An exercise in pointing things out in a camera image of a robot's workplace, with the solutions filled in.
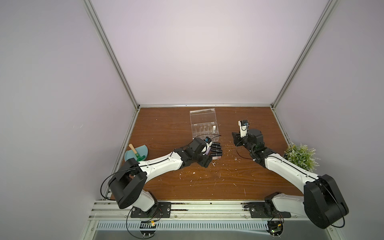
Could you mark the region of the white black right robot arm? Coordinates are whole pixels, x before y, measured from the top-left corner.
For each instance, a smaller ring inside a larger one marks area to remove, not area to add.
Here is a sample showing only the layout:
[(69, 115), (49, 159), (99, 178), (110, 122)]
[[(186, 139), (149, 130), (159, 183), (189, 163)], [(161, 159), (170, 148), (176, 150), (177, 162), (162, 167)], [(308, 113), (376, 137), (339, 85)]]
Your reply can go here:
[(349, 214), (349, 208), (335, 181), (329, 175), (317, 175), (290, 163), (267, 148), (261, 131), (233, 132), (236, 147), (243, 146), (251, 159), (294, 185), (302, 196), (276, 193), (265, 201), (279, 212), (306, 216), (315, 226), (326, 229)]

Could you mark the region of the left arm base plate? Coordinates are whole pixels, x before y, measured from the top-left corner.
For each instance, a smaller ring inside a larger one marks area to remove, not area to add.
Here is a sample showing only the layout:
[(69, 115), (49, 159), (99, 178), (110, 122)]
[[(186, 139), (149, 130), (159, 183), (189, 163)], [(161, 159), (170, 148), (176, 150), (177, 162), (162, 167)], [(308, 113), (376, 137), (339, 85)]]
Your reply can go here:
[(134, 207), (131, 211), (131, 218), (145, 218), (145, 219), (161, 219), (170, 218), (171, 215), (171, 202), (158, 202), (155, 203), (148, 211), (143, 211), (140, 208)]

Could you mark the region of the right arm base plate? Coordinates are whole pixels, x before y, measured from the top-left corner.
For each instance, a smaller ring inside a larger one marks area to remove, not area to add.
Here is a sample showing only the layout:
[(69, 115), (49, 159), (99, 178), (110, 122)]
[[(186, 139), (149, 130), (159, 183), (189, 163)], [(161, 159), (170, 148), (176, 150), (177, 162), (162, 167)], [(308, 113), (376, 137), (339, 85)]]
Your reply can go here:
[(252, 219), (261, 218), (291, 218), (292, 215), (289, 212), (280, 212), (276, 208), (266, 202), (249, 202), (243, 205), (243, 208), (248, 211)]

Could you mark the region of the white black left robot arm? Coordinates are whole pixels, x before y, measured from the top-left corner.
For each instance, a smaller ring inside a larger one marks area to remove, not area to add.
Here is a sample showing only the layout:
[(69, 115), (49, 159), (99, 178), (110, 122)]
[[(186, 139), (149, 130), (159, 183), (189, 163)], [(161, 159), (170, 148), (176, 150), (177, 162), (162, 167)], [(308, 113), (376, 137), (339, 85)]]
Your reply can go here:
[(174, 149), (168, 155), (138, 162), (131, 158), (111, 177), (108, 186), (120, 209), (139, 208), (148, 212), (158, 204), (155, 197), (144, 190), (150, 180), (165, 173), (177, 171), (197, 163), (207, 168), (213, 157), (206, 154), (213, 141), (194, 138), (188, 145)]

